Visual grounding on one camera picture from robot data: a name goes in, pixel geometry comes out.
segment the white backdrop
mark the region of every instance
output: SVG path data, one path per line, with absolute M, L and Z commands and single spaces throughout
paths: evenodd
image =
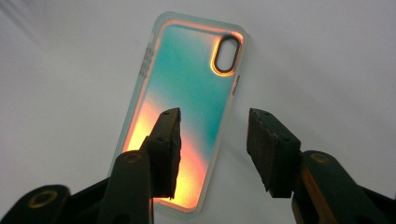
M 0 217 L 26 192 L 106 177 L 157 16 L 250 34 L 202 212 L 156 223 L 292 223 L 246 153 L 248 109 L 275 114 L 360 185 L 396 192 L 396 2 L 0 0 Z

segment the camera cutout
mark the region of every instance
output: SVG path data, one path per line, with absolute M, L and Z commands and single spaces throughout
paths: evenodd
M 233 70 L 239 46 L 239 40 L 233 35 L 226 35 L 220 40 L 214 61 L 219 72 L 228 73 Z

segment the clear phone case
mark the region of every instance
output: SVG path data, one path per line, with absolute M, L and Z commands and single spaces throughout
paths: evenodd
M 180 108 L 182 148 L 175 199 L 156 199 L 156 210 L 190 217 L 201 209 L 246 36 L 239 26 L 174 12 L 156 20 L 114 157 L 139 149 L 159 114 Z M 221 43 L 230 39 L 235 43 L 232 65 L 219 68 Z

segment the clamp jaw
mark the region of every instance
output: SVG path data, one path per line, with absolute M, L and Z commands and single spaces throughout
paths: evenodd
M 111 176 L 70 195 L 44 186 L 25 194 L 1 224 L 152 223 L 155 197 L 174 197 L 180 163 L 180 110 L 161 113 L 139 150 L 120 154 Z
M 357 185 L 331 155 L 300 151 L 274 115 L 251 108 L 247 153 L 273 198 L 290 198 L 297 223 L 396 223 L 396 202 Z

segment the phone case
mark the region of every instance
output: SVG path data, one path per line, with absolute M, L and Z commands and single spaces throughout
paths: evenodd
M 236 43 L 233 65 L 219 69 L 219 46 L 227 39 Z M 188 217 L 201 209 L 245 45 L 246 33 L 236 25 L 175 12 L 156 20 L 115 153 L 139 149 L 160 113 L 180 108 L 175 198 L 155 199 L 156 210 Z

